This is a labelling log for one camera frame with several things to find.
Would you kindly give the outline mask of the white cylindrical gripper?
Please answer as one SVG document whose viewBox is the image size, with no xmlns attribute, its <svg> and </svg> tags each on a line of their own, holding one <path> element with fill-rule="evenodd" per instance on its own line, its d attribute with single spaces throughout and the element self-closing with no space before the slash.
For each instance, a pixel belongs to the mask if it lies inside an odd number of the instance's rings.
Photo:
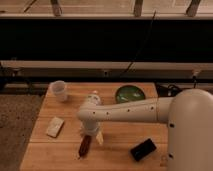
<svg viewBox="0 0 213 171">
<path fill-rule="evenodd" d="M 103 145 L 104 139 L 103 134 L 100 131 L 100 125 L 95 121 L 82 121 L 80 131 L 89 136 L 96 136 L 96 140 L 99 145 Z"/>
</svg>

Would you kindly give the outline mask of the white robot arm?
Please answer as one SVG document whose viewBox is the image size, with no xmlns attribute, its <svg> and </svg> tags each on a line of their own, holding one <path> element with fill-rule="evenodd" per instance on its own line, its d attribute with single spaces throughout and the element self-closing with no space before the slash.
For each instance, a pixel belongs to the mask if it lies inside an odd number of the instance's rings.
<svg viewBox="0 0 213 171">
<path fill-rule="evenodd" d="M 100 96 L 91 93 L 77 118 L 87 135 L 97 134 L 104 121 L 165 123 L 167 171 L 213 171 L 213 94 L 205 90 L 113 105 L 103 105 Z"/>
</svg>

